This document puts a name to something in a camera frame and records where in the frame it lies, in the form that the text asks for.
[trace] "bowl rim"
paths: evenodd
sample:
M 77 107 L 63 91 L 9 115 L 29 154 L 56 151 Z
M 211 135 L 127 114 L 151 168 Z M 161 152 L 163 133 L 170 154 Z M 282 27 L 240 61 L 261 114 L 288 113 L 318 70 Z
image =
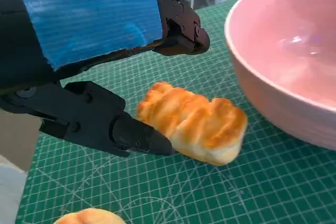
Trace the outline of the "bowl rim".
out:
M 231 39 L 230 36 L 230 28 L 229 28 L 229 23 L 232 19 L 232 16 L 236 10 L 236 8 L 240 5 L 241 2 L 243 2 L 244 0 L 238 0 L 234 6 L 231 8 L 231 10 L 229 11 L 225 23 L 224 23 L 224 36 L 226 39 L 226 43 L 228 44 L 228 47 L 230 48 L 230 50 L 232 51 L 234 57 L 248 70 L 250 71 L 254 76 L 256 76 L 257 78 L 259 78 L 260 80 L 262 80 L 263 82 L 267 83 L 269 86 L 275 88 L 276 90 L 280 91 L 281 93 L 293 97 L 299 101 L 302 101 L 308 105 L 312 105 L 313 107 L 317 108 L 317 109 L 323 109 L 325 111 L 328 112 L 333 112 L 336 114 L 336 107 L 332 107 L 329 105 L 325 105 L 323 103 L 320 102 L 316 102 L 314 100 L 311 100 L 309 98 L 306 98 L 302 95 L 296 94 L 292 91 L 289 91 L 285 88 L 283 88 L 282 86 L 276 84 L 275 82 L 269 80 L 268 78 L 266 78 L 265 76 L 263 76 L 261 73 L 259 73 L 257 70 L 255 70 L 252 66 L 250 66 L 246 60 L 238 53 L 237 48 L 234 46 L 234 43 Z

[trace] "toy bread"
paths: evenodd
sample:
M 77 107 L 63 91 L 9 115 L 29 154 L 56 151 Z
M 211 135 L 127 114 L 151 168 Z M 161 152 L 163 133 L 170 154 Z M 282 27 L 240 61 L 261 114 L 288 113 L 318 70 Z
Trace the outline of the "toy bread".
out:
M 225 98 L 211 102 L 199 94 L 155 83 L 137 107 L 138 120 L 149 124 L 180 153 L 212 165 L 225 165 L 238 155 L 247 116 Z
M 88 208 L 80 212 L 66 214 L 54 224 L 126 224 L 126 222 L 112 212 Z

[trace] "cutting mat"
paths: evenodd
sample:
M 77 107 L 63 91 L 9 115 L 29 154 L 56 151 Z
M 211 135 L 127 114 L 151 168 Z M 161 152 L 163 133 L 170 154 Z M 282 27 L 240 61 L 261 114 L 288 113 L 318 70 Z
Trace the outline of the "cutting mat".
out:
M 132 114 L 146 90 L 162 80 L 210 99 L 232 99 L 249 118 L 239 157 L 223 167 L 180 154 L 119 158 L 42 134 L 17 223 L 51 223 L 88 207 L 114 211 L 129 224 L 336 223 L 336 152 L 287 135 L 246 100 L 223 39 L 232 5 L 198 12 L 211 38 L 203 55 L 147 52 L 67 81 L 93 80 L 113 90 Z

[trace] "blue textured pad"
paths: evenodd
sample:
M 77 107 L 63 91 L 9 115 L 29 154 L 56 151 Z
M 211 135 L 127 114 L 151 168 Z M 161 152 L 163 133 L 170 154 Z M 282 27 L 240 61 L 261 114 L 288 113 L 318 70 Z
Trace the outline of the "blue textured pad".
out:
M 61 66 L 162 37 L 156 0 L 24 0 L 45 57 Z

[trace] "pink bowl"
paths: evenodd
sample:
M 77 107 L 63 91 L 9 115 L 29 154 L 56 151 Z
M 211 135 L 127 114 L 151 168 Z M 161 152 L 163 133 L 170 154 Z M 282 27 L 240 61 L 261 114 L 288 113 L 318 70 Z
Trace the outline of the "pink bowl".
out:
M 336 150 L 336 0 L 239 0 L 225 37 L 257 110 L 285 132 Z

